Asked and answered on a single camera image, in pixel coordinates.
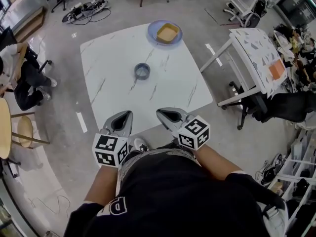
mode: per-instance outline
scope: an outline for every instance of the food container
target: food container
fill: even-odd
[[[179,28],[170,23],[165,23],[157,32],[157,41],[170,44],[177,36]]]
[[[284,65],[280,59],[269,67],[274,80],[278,80],[284,73]]]

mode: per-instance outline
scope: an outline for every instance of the orange paper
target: orange paper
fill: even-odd
[[[271,65],[269,69],[274,80],[278,80],[284,73],[284,66],[280,59],[277,60],[273,65]]]

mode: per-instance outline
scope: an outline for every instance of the glass wall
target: glass wall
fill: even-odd
[[[307,25],[316,18],[316,4],[312,0],[280,0],[277,5],[293,26]]]

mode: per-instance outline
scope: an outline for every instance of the small bowl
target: small bowl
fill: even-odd
[[[135,78],[138,80],[146,80],[150,74],[150,67],[146,63],[139,63],[134,69]]]

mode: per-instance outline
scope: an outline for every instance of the white shirt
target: white shirt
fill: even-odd
[[[20,54],[17,52],[17,44],[6,46],[1,52],[0,57],[3,62],[3,72],[0,75],[0,83],[8,84],[14,78],[14,70]]]

